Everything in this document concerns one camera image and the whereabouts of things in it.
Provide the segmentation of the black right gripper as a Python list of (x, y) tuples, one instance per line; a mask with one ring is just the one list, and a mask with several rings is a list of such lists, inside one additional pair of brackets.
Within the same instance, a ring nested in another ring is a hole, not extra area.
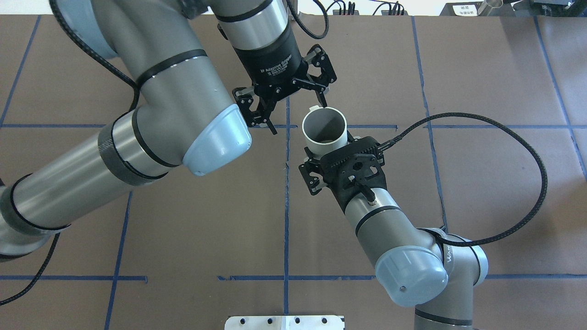
[(306, 156), (298, 169), (311, 196), (329, 188), (343, 212), (358, 194), (375, 200), (369, 189), (387, 189), (387, 180), (379, 159), (379, 143), (370, 136), (353, 136), (349, 130), (347, 145), (322, 156), (320, 160)]

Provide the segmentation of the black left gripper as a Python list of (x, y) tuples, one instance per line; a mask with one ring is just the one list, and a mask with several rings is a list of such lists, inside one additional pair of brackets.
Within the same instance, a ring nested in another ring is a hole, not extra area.
[(337, 76), (320, 44), (302, 57), (295, 35), (284, 31), (272, 44), (260, 49), (234, 49), (252, 85), (234, 88), (233, 98), (248, 127), (266, 125), (277, 134), (270, 117), (277, 102), (301, 88), (314, 91), (321, 107), (327, 107), (326, 93)]

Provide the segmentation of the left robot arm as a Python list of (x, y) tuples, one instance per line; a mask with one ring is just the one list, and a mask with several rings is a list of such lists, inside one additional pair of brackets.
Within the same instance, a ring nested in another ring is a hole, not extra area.
[[(1, 186), (1, 261), (39, 249), (94, 209), (184, 165), (203, 176), (247, 152), (249, 127), (280, 100), (325, 91), (336, 74), (302, 55), (288, 0), (51, 0), (63, 31), (134, 89), (130, 111), (39, 171)], [(229, 94), (189, 20), (210, 9), (251, 86)]]

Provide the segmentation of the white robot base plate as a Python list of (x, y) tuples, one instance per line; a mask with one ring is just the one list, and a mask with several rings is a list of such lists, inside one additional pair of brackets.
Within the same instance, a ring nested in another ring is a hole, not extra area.
[(265, 315), (229, 317), (225, 330), (345, 330), (337, 315)]

